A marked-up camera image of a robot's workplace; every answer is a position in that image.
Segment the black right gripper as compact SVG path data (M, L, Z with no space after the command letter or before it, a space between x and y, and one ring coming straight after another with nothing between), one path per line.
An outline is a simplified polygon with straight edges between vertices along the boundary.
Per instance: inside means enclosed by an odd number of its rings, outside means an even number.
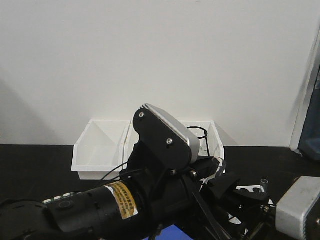
M248 192L229 189L224 194L225 209L228 214L239 218L241 224L224 221L224 230L228 240L261 240L275 219L275 207L269 206L267 193Z

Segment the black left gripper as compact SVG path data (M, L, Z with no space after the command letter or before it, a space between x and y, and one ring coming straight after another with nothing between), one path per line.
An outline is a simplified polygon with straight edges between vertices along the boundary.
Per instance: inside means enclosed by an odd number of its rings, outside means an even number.
M233 239L201 196L198 177L190 176L191 156L185 143L134 145L122 180L133 192L138 214L129 221L126 236L153 239L177 225L198 240Z

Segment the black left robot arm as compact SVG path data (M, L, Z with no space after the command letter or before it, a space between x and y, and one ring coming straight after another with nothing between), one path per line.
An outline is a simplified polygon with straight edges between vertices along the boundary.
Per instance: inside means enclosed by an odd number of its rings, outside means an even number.
M160 152L144 143L134 146L119 181L49 203L6 201L0 207L3 240L153 240L171 225L192 220L187 230L202 238L228 240L201 197L199 184L188 176L190 165L171 175L166 154L177 163L183 155L175 148Z

